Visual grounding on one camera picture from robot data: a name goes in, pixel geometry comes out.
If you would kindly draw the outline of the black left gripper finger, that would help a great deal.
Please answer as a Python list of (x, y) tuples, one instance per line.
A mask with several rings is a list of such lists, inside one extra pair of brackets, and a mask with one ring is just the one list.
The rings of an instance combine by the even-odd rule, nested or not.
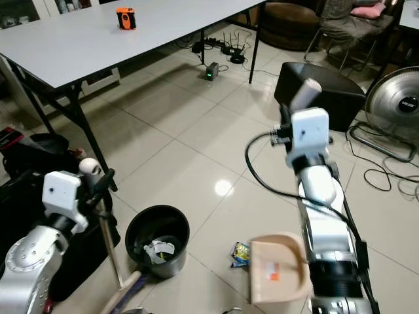
[(116, 171), (113, 168), (97, 168), (96, 192), (117, 191), (114, 175)]

